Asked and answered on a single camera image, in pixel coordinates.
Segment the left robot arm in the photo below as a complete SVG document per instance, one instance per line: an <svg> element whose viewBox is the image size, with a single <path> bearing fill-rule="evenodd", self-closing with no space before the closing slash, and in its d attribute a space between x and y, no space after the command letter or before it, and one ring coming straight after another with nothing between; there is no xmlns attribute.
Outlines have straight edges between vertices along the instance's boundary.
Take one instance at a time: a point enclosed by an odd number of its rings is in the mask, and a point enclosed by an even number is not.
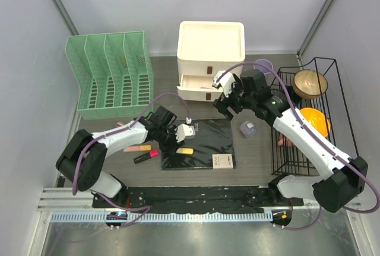
<svg viewBox="0 0 380 256"><path fill-rule="evenodd" d="M114 208L126 207L128 198L124 183L103 171L109 156L129 146L156 141L162 153L175 153L194 133L187 124L176 126L176 115L159 107L146 117L104 132L77 131L56 162L57 170L70 180L73 188L93 191L97 198L105 197Z"/></svg>

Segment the black pink highlighter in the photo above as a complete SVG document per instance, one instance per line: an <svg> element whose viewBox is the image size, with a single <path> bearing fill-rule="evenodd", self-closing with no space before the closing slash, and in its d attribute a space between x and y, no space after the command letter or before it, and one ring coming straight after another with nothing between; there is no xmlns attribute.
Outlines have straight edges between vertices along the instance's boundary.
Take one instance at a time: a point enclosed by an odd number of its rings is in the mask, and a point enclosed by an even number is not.
<svg viewBox="0 0 380 256"><path fill-rule="evenodd" d="M148 153L144 153L138 157L135 157L134 163L139 164L141 162L144 162L146 160L150 160L150 159L155 158L157 156L159 156L159 151L158 150L151 150Z"/></svg>

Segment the orange highlighter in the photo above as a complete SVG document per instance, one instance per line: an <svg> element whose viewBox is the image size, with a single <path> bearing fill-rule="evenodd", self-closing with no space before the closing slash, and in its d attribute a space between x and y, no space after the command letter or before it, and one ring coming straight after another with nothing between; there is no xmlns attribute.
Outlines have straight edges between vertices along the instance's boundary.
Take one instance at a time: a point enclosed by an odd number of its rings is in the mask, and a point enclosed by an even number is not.
<svg viewBox="0 0 380 256"><path fill-rule="evenodd" d="M138 145L138 146L129 146L124 148L124 152L138 152L138 151L150 151L152 149L151 145Z"/></svg>

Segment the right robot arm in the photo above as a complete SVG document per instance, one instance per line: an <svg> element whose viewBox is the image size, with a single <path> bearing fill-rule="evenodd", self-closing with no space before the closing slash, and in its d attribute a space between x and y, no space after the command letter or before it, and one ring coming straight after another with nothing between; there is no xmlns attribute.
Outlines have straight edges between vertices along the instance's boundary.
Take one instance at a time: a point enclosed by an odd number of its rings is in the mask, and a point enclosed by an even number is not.
<svg viewBox="0 0 380 256"><path fill-rule="evenodd" d="M360 157L352 159L323 137L289 102L282 92L272 94L262 72L239 78L219 71L213 87L222 89L214 106L227 119L244 109L253 111L259 119L287 137L313 164L318 176L285 175L270 182L268 198L280 206L289 198L317 201L325 210L335 213L359 195L365 182L368 164Z"/></svg>

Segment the yellow highlighter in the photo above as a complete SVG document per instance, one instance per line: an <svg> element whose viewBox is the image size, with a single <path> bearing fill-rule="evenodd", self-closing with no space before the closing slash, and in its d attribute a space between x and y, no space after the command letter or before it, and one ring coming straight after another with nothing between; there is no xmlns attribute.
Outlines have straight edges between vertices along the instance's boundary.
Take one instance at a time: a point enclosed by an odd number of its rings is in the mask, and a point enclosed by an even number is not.
<svg viewBox="0 0 380 256"><path fill-rule="evenodd" d="M176 153L177 153L177 154L193 155L194 150L193 150L192 148L184 148L184 147L181 147L181 148L178 148L178 149L176 150Z"/></svg>

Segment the white drawer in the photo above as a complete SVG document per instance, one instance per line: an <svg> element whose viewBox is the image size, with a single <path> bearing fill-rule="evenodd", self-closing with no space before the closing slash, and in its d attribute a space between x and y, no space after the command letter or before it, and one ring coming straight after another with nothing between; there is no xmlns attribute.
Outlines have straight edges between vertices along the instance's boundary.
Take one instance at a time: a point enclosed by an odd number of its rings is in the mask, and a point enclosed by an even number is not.
<svg viewBox="0 0 380 256"><path fill-rule="evenodd" d="M177 92L184 100L213 102L220 97L222 89L215 89L212 84L212 77L181 75L179 86L177 86ZM200 89L200 87L209 87L213 89Z"/></svg>
<svg viewBox="0 0 380 256"><path fill-rule="evenodd" d="M218 71L224 71L239 64L242 61L222 62L222 61L192 61L177 59L179 75L193 76L214 76Z"/></svg>

